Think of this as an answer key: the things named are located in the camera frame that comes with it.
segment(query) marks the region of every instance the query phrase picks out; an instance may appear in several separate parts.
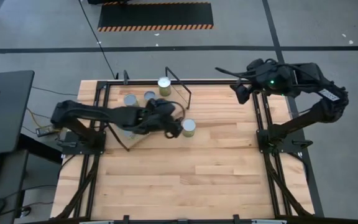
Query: floor mat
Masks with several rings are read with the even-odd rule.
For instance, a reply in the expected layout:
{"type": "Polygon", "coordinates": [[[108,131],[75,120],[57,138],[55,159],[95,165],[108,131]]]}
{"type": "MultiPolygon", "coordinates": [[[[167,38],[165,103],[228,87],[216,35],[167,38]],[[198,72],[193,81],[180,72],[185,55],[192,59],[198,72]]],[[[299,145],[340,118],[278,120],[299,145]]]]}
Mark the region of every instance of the floor mat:
{"type": "Polygon", "coordinates": [[[214,26],[209,2],[110,2],[103,5],[98,31],[196,30],[214,26]]]}

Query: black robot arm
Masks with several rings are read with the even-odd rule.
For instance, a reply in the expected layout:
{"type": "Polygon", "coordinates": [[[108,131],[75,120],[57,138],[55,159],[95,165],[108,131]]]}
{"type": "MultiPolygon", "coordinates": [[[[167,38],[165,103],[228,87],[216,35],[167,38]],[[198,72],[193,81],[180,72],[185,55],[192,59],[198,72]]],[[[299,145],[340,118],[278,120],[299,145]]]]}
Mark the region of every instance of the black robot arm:
{"type": "Polygon", "coordinates": [[[176,102],[151,99],[147,102],[145,108],[122,106],[110,109],[67,100],[56,105],[50,121],[56,128],[64,127],[72,130],[90,145],[94,143],[98,132],[85,127],[78,120],[79,118],[113,123],[125,131],[132,131],[134,134],[164,131],[166,137],[177,138],[182,131],[180,123],[183,118],[175,119],[171,115],[175,110],[174,103],[176,102]]]}
{"type": "Polygon", "coordinates": [[[251,86],[244,86],[241,82],[230,87],[236,92],[240,104],[249,100],[252,92],[265,93],[267,96],[283,95],[297,97],[301,92],[317,93],[322,97],[314,104],[309,112],[292,119],[284,124],[273,124],[268,127],[266,139],[270,144],[285,138],[287,134],[297,131],[311,124],[337,121],[349,103],[344,87],[339,88],[327,80],[315,63],[285,64],[268,59],[257,59],[247,66],[246,72],[232,73],[221,68],[216,70],[251,81],[251,86]]]}

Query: floor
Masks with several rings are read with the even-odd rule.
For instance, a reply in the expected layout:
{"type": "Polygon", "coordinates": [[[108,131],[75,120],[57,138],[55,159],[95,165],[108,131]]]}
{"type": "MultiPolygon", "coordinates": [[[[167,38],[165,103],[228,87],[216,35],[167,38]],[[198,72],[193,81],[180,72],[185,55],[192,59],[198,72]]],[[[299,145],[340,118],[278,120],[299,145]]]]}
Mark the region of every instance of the floor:
{"type": "MultiPolygon", "coordinates": [[[[338,122],[305,128],[314,141],[309,150],[321,203],[326,217],[358,218],[358,0],[210,2],[213,30],[100,33],[101,6],[83,1],[96,40],[77,0],[0,0],[0,72],[34,70],[34,87],[72,94],[33,88],[28,107],[50,116],[57,102],[76,98],[81,80],[113,78],[98,41],[114,73],[127,70],[131,79],[158,78],[165,66],[182,78],[227,78],[214,67],[243,71],[255,58],[316,62],[349,90],[350,100],[338,122]]],[[[301,95],[296,103],[304,110],[316,100],[301,95]]],[[[36,127],[29,114],[23,125],[36,127]]],[[[30,131],[22,129],[36,138],[30,131]]],[[[54,144],[54,137],[37,140],[54,144]]],[[[58,165],[29,161],[25,186],[57,183],[58,165]]],[[[33,190],[25,203],[49,202],[53,195],[53,189],[33,190]]],[[[36,206],[16,222],[45,220],[50,209],[36,206]]]]}

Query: black and orange striped mat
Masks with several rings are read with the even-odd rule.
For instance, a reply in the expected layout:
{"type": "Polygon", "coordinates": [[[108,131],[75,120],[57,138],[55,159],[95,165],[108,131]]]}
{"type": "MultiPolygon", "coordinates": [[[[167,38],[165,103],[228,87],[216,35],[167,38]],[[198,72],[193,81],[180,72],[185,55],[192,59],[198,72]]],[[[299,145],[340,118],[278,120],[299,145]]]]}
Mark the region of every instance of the black and orange striped mat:
{"type": "Polygon", "coordinates": [[[196,30],[214,26],[209,2],[106,3],[98,31],[196,30]]]}

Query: butcher block tabletop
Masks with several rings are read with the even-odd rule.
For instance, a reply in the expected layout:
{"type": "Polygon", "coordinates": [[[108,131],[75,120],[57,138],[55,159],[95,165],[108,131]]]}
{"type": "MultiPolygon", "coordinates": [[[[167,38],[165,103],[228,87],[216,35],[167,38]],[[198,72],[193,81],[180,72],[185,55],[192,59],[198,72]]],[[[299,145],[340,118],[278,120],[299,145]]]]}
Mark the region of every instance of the butcher block tabletop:
{"type": "MultiPolygon", "coordinates": [[[[78,102],[93,104],[97,82],[81,82],[78,102]]],[[[113,86],[108,106],[119,106],[128,93],[142,98],[144,92],[158,90],[156,87],[157,82],[113,86]]],[[[167,139],[162,132],[152,133],[127,152],[106,129],[106,152],[100,157],[92,220],[122,220],[124,215],[131,220],[232,219],[234,214],[274,218],[264,157],[255,135],[258,125],[252,98],[240,105],[228,85],[187,87],[192,95],[186,119],[196,123],[192,138],[167,139]]],[[[181,86],[172,91],[176,90],[184,96],[182,100],[188,100],[181,86]]],[[[285,97],[270,96],[268,102],[274,123],[290,119],[285,97]]],[[[267,127],[264,112],[262,117],[267,127]]],[[[280,156],[287,187],[313,213],[303,164],[287,154],[280,156]]],[[[77,155],[62,169],[51,217],[58,215],[76,192],[82,163],[83,156],[77,155]]],[[[283,200],[276,189],[283,214],[283,200]]]]}

